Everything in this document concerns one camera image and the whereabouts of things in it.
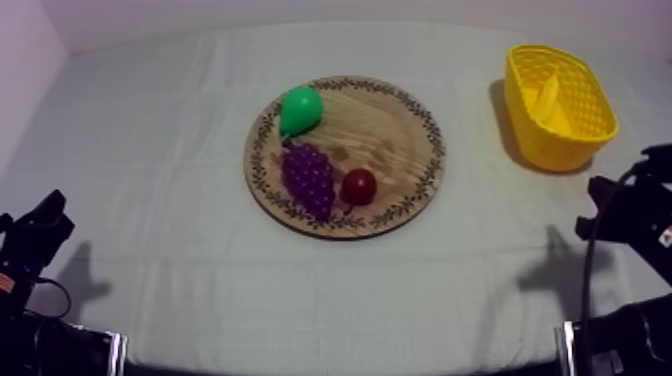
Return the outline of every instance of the yellow basket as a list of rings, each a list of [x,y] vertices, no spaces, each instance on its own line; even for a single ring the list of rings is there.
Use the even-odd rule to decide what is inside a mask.
[[[550,121],[531,115],[544,83],[557,74],[557,105]],[[548,46],[513,47],[506,60],[506,106],[522,156],[550,171],[586,164],[618,133],[618,121],[590,67]]]

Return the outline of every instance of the wooden plate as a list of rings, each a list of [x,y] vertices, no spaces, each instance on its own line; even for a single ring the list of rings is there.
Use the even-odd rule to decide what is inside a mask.
[[[390,231],[415,217],[432,199],[443,176],[445,148],[432,115],[402,89],[379,80],[339,76],[302,86],[320,92],[324,113],[311,132],[297,137],[329,156],[336,202],[328,222],[315,221],[287,193],[281,180],[280,104],[273,101],[254,123],[245,146],[245,179],[271,216],[304,234],[356,239]],[[345,174],[369,169],[378,181],[372,204],[355,207],[338,199]]]

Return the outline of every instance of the black cable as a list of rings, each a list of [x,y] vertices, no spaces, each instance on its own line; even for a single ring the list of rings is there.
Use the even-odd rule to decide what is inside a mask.
[[[593,270],[593,258],[595,255],[595,242],[597,241],[597,232],[600,228],[600,222],[602,222],[602,218],[604,217],[604,213],[607,211],[607,208],[609,207],[609,204],[611,203],[612,199],[616,195],[618,191],[623,188],[625,183],[635,175],[635,172],[637,171],[639,164],[635,164],[633,167],[631,167],[628,171],[621,176],[618,181],[616,182],[616,185],[614,188],[607,194],[607,196],[604,198],[604,201],[602,201],[602,204],[600,205],[598,211],[597,211],[597,216],[595,217],[595,221],[593,222],[593,228],[590,231],[590,238],[588,238],[588,246],[586,247],[586,256],[585,256],[585,261],[583,263],[583,286],[581,288],[581,332],[583,333],[583,361],[584,361],[584,369],[587,372],[587,376],[590,376],[592,374],[592,369],[590,365],[590,357],[592,356],[592,346],[590,343],[590,335],[588,332],[588,321],[590,319],[590,275]]]
[[[63,313],[61,313],[60,315],[57,315],[57,316],[47,316],[47,315],[43,315],[39,312],[35,312],[35,311],[29,310],[29,309],[25,309],[24,310],[25,312],[32,313],[35,316],[40,316],[40,317],[50,318],[50,319],[62,319],[68,313],[70,313],[70,309],[72,309],[72,298],[70,298],[70,293],[68,293],[68,290],[65,287],[63,287],[63,285],[61,285],[58,281],[54,281],[53,279],[49,279],[49,278],[37,278],[35,280],[35,283],[37,283],[37,284],[46,283],[46,284],[50,284],[50,285],[58,287],[63,292],[63,295],[65,296],[67,306],[65,307],[65,310],[63,311]]]

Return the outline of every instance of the table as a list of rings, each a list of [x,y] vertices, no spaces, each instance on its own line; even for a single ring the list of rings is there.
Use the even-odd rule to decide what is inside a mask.
[[[507,153],[506,51],[548,43],[586,59],[620,135],[584,171]],[[672,68],[581,41],[448,24],[308,23],[209,31],[74,57],[0,181],[19,215],[51,189],[77,224],[44,275],[67,317],[128,334],[129,356],[273,375],[446,374],[554,356],[578,317],[588,177],[615,178],[670,140]],[[358,242],[293,233],[252,200],[245,137],[277,95],[352,74],[404,88],[443,132],[446,173],[408,225]],[[597,313],[666,292],[632,251],[600,245]],[[62,304],[38,290],[42,310]]]

